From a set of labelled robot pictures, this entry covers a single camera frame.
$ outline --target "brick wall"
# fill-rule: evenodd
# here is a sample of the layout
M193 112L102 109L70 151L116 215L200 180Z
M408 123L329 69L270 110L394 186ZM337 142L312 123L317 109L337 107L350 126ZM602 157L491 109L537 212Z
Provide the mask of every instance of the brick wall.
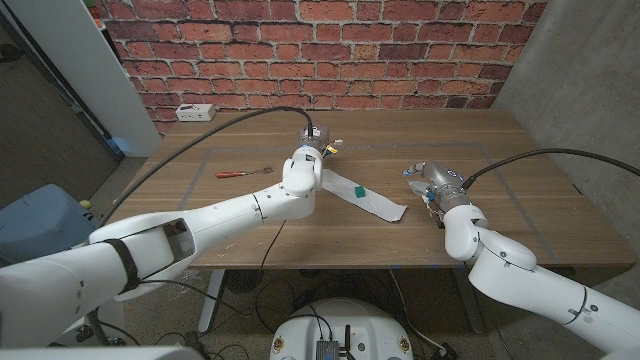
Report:
M545 1L97 0L160 132L222 109L490 107Z

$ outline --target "cable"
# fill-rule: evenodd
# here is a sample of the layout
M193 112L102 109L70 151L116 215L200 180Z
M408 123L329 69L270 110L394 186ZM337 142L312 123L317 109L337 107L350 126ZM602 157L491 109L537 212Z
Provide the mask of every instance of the cable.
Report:
M485 167L484 169L476 172L475 174L469 176L469 178L462 183L462 188L464 190L467 190L471 187L471 185L473 184L474 181L476 181L476 179L478 177L480 177L480 175L491 171L493 169L497 169L502 165L506 165L508 163L514 162L516 160L520 160L520 159L524 159L526 157L529 156L534 156L534 155L540 155L540 154L570 154L570 155L577 155L577 156L583 156L583 157L587 157L587 158L591 158L591 159L596 159L596 160L600 160L600 161L604 161L606 163L609 163L611 165L615 165L619 168L625 169L637 176L640 176L640 169L635 168L629 164L623 163L622 161L616 160L616 159L612 159L610 157L607 156L603 156L603 155L599 155L599 154L595 154L592 152L588 152L588 151L582 151L582 150L573 150L573 149L563 149L563 148L548 148L548 149L538 149L538 150L533 150L533 151L528 151L516 156L512 156L510 158L504 159L502 161L498 161L495 164L491 164L487 167Z
M134 338L133 335L129 334L128 332L124 331L123 329L120 329L119 327L117 327L115 325L111 325L111 324L106 323L104 321L100 321L99 324L102 325L102 326L106 326L106 327L112 328L113 330L121 332L122 334L126 335L128 338L133 340L133 342L136 343L136 345L140 346L140 343L138 342L138 340L136 338Z
M163 166L168 164L171 160L175 159L176 157L178 157L183 152L189 150L191 147L193 147L194 145L198 144L202 140L210 137L211 135L213 135L213 134L215 134L215 133L217 133L217 132L219 132L219 131L221 131L223 129L226 129L227 127L229 127L229 126L231 126L233 124L239 123L240 121L243 121L243 120L246 120L246 119L249 119L249 118L252 118L252 117L256 117L258 115L262 115L262 114L266 114L266 113L270 113L270 112L274 112L274 111L293 111L293 112L297 112L297 113L301 114L307 120L307 136L309 136L309 137L313 136L313 124L311 123L311 117L304 110L299 109L299 108L294 108L294 107L290 107L290 106L276 106L276 107L273 107L273 108L262 109L262 110L251 112L249 114L244 114L244 115L238 116L238 117L236 117L234 119L231 119L231 120L229 120L229 121L227 121L227 122L215 127L214 129L211 129L211 130L207 131L206 133L198 136L194 140L190 141L188 144L182 146L180 149L176 150L174 153L172 153L171 155L167 156L166 158L162 159L162 161L160 161L159 163L154 165L149 171L147 171L146 174L142 175L142 177L140 177L140 179L136 180L135 183L133 183L125 192L122 193L122 195L120 195L116 199L116 201L113 203L113 205L111 206L109 211L107 211L107 213L104 215L102 220L100 220L100 223L98 224L98 228L101 228L102 226L104 226L107 223L107 221L109 221L109 219L111 218L113 213L115 213L115 211L120 207L120 205L122 205L122 203L134 191L136 191L136 189L139 188L140 185L142 185L153 174L155 174Z
M424 340L428 341L431 345L434 345L434 346L438 347L440 349L440 355L442 355L442 356L446 355L447 354L447 349L442 347L442 345L438 344L437 342L435 342L435 341L429 339L428 337L424 336L420 331L418 331L418 329L416 329L413 326L413 324L409 320L409 313L407 312L407 305L404 302L404 296L402 296L402 291L400 291L400 285L398 285L398 280L396 280L396 276L393 274L393 270L392 269L389 269L389 273L391 274L391 278L393 279L393 282L396 284L396 289L398 289L398 294L400 294L400 300L402 300L402 307L404 308L404 313L405 313L405 317L407 319L407 324L409 324L409 327L411 328L411 330L413 330L413 332L416 333L416 335L418 335L421 338L423 338Z
M156 340L156 342L153 343L153 345L158 345L162 339L166 338L169 335L178 335L178 336L180 336L182 338L183 342L185 342L185 343L187 342L187 339L185 339L184 335L182 335L182 334L180 334L178 332L168 332L168 333L160 336L160 339Z
M197 292L198 294L200 294L200 295L202 295L202 296L208 297L208 298L209 298L209 299L211 299L211 300L215 300L215 301L217 301L217 302L221 303L222 305L224 305L224 306L226 306L226 307L230 308L231 310L233 310L233 311L237 312L237 313L238 313L238 314L240 314L240 315L243 315L243 316L245 316L245 317L249 317L249 316L251 316L251 314L245 314L245 313L243 313L242 311L240 311L240 310L238 310L237 308L235 308L233 305L230 305L229 303L224 302L224 301L222 301L222 300L218 299L217 297L215 297L215 296L213 296L213 295L209 295L209 294L207 294L206 292L204 292L204 291L202 291L202 290L198 289L198 288L197 288L197 287L195 287L195 286L192 286L192 285L189 285L189 284L185 284L185 283L182 283L182 282L180 282L180 281L175 281L175 280L140 280L140 284L153 284L153 283L164 283L164 284L172 284L172 285L184 286L184 287L186 287L187 289L191 289L191 290L193 290L193 291Z
M276 239L278 238L278 235L280 235L280 232L282 231L282 228L284 227L284 224L286 224L286 222L287 222L287 220L282 222L282 225L280 225L280 230L278 230L278 233L273 238L273 241L271 241L271 245L269 245L269 248L267 249L267 252L264 253L264 257L262 258L262 264L260 264L260 271L262 271L262 268L264 267L264 262L267 260L267 255L269 255L269 251L271 251L271 247L273 246L273 244L276 243Z

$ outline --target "power cord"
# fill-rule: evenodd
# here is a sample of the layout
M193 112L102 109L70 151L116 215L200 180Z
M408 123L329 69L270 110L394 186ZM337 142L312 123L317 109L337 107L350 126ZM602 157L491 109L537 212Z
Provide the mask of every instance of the power cord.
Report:
M478 177L480 177L482 174L489 172L493 169L497 169L502 165L506 165L509 163L512 163L516 160L520 160L520 159L524 159L526 157L529 156L534 156L534 155L540 155L540 154L570 154L570 155L576 155L576 156L582 156L582 157L586 157L586 158L590 158L590 159L596 159L596 160L600 160L600 161L604 161L608 164L611 165L615 165L621 169L625 169L637 176L640 176L640 169L635 168L629 164L623 163L620 160L616 160L613 158L610 158L608 156L603 156L603 155L599 155L599 154L595 154L592 152L588 152L588 151L582 151L582 150L573 150L573 149L563 149L563 148L548 148L548 149L538 149L538 150L533 150L533 151L528 151L516 156L512 156L510 158L498 161L495 164L491 164L485 168L483 168L482 170L476 172L475 174L469 176L469 178L462 183L462 188L465 190L468 190L471 185L473 185L473 183L476 181L476 179Z

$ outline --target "table leg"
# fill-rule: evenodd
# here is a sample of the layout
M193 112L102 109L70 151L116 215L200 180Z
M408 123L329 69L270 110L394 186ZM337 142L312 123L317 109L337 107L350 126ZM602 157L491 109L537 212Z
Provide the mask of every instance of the table leg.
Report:
M222 280L224 279L224 269L212 270L211 279L209 279L209 286L207 287L207 294L215 297L220 297L222 289ZM213 316L216 310L216 301L205 298L202 305L202 313L200 314L200 321L198 322L198 331L205 333L209 330L209 327L213 323Z
M482 315L480 314L480 306L478 305L473 285L471 285L469 281L469 271L461 268L452 269L451 271L453 271L453 278L460 292L460 298L462 298L462 305L467 312L471 330L476 334L484 333L484 323L482 322Z

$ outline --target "red brick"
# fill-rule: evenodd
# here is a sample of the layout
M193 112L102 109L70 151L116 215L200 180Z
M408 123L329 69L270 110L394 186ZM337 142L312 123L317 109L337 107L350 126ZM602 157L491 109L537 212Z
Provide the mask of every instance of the red brick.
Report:
M481 79L507 80L510 72L511 66L484 65L478 77Z
M176 106L180 98L176 94L140 94L146 106Z
M418 26L412 24L399 24L393 29L394 41L416 41Z
M227 56L231 59L273 59L273 47L267 44L227 45Z
M268 108L269 97L263 95L249 95L249 107L252 109Z
M272 94L278 91L275 80L236 80L236 89L242 93Z
M232 93L235 91L233 81L229 79L213 80L213 91L218 94Z
M221 20L269 20L266 1L216 1L215 7Z
M385 95L413 94L416 90L416 82L411 80L400 81L374 81L373 93Z
M471 24L430 23L422 25L418 40L421 41L467 41Z
M191 44L154 43L151 48L160 59L197 59L200 56L198 48Z
M231 41L231 27L227 24L180 24L180 32L185 40L196 41Z
M156 40L156 33L148 21L109 21L105 23L114 39Z
M481 66L478 64L460 64L458 73L459 77L477 77L480 73Z
M391 40L391 25L348 24L342 27L342 40L357 42Z
M316 27L316 40L340 41L340 25L318 24Z
M385 20L433 20L438 6L432 2L387 1L384 4Z
M449 96L447 98L447 104L444 107L447 109L464 109L466 104L466 96Z
M473 34L473 41L494 43L498 41L499 35L500 27L498 25L480 24L478 25L478 27L476 27L475 34Z
M271 1L273 20L296 20L296 7L292 1Z
M353 48L354 60L375 60L378 57L376 45L356 45Z
M456 70L455 64L422 63L411 67L411 76L417 78L450 78Z
M384 64L342 64L340 77L343 79L376 79L384 77Z
M127 50L129 50L129 54L131 54L131 57L136 59L149 59L153 57L151 48L147 43L135 41L128 42Z
M520 56L520 53L522 53L522 49L524 49L524 46L513 46L511 49L509 49L507 56L505 56L505 60L512 63L516 62L516 60L518 60L518 57Z
M293 60L298 57L300 50L298 45L278 45L276 46L276 53L280 60Z
M302 57L308 60L348 60L351 51L338 44L302 44Z
M353 10L347 2L300 3L300 17L305 20L353 20Z
M314 81L304 82L304 92L309 94L344 94L347 91L345 81Z
M500 60L506 49L506 46L456 45L453 58L475 61Z
M318 63L318 77L335 79L338 77L338 71L340 68L338 65L329 63Z
M109 3L109 10L114 19L135 19L136 14L128 5L119 2Z
M358 20L372 21L380 18L379 2L358 2Z
M427 44L380 45L380 60L417 60L423 59Z
M371 81L353 81L349 84L349 95L370 95Z
M521 2L471 2L464 16L468 20L503 22L518 21L524 10Z
M180 0L133 0L140 19L184 19L187 12Z
M500 42L524 44L529 40L533 26L505 25L500 34Z
M166 92L167 85L164 84L162 79L143 79L144 87L148 92Z
M433 60L448 60L451 58L453 45L436 44L429 46L427 58Z
M314 109L331 109L333 98L331 96L314 96L312 103Z
M300 80L282 80L280 82L280 92L283 94L297 94L302 90Z
M242 75L240 64L238 63L200 63L200 76L228 76L236 77Z
M213 19L211 4L208 1L189 0L187 1L187 9L189 10L189 17L192 19Z
M271 106L295 106L309 108L311 101L308 95L271 96Z
M443 94L486 94L489 88L489 83L453 80L444 83L441 91Z
M273 42L299 42L310 41L313 38L311 25L262 25L260 26L262 41Z
M442 109L446 96L405 96L402 99L403 109Z
M401 96L383 96L380 99L381 109L398 109L400 108Z
M283 78L313 77L313 64L271 64L271 76Z
M389 65L387 65L388 77L407 77L407 75L409 75L409 69L407 68L407 64L389 63Z
M244 63L244 72L249 77L266 78L269 76L267 63Z
M495 96L474 96L467 104L467 109L488 109L495 100Z
M440 82L435 80L426 80L418 84L418 93L421 95L435 94L440 89Z
M247 101L243 95L205 95L204 102L217 107L245 108Z
M204 79L168 79L169 90L210 93L211 82Z
M236 25L233 27L233 38L236 41L258 42L258 27L254 25Z
M546 6L546 3L529 5L527 11L525 11L524 15L522 15L522 21L537 23L538 20L540 20L540 16L542 16L542 12L544 11L544 8Z
M201 94L183 93L181 97L182 97L182 102L181 102L182 104L204 104L204 99L202 99Z
M336 98L338 109L375 109L378 99L370 96L339 96Z
M171 69L164 61L124 61L129 75L171 75Z
M200 53L203 59L224 59L224 47L220 44L201 44Z
M446 3L442 5L440 9L440 14L438 14L439 20L459 20L462 18L462 13L464 13L465 5L464 3Z

